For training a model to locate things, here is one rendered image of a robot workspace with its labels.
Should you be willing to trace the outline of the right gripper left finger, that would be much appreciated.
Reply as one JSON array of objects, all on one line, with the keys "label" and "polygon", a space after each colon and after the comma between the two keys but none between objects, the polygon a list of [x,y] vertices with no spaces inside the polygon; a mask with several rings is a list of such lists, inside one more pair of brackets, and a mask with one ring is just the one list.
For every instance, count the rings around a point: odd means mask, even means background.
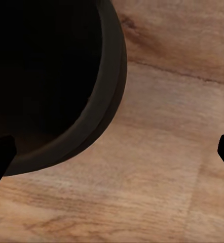
[{"label": "right gripper left finger", "polygon": [[17,153],[12,134],[0,137],[0,180]]}]

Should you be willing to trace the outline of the cauldron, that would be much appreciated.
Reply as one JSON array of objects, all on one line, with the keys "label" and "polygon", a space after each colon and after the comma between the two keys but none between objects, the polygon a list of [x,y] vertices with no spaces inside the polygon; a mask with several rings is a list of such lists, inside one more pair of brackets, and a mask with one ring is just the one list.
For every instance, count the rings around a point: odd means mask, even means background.
[{"label": "cauldron", "polygon": [[17,149],[3,176],[88,148],[118,111],[127,65],[111,0],[0,0],[0,137]]}]

